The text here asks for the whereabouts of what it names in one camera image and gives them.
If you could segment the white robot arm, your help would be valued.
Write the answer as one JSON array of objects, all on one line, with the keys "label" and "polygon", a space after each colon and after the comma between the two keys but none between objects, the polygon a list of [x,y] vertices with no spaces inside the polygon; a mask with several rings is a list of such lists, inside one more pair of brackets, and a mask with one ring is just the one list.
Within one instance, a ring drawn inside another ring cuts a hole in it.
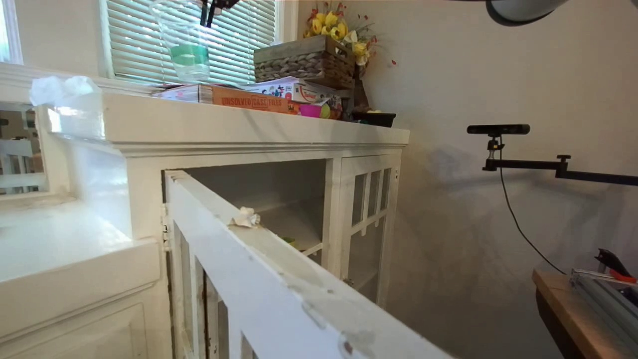
[{"label": "white robot arm", "polygon": [[[240,0],[192,0],[200,10],[198,22],[210,28],[214,18],[234,8]],[[567,0],[461,0],[461,2],[483,2],[489,16],[503,26],[525,26],[539,22],[553,14]]]}]

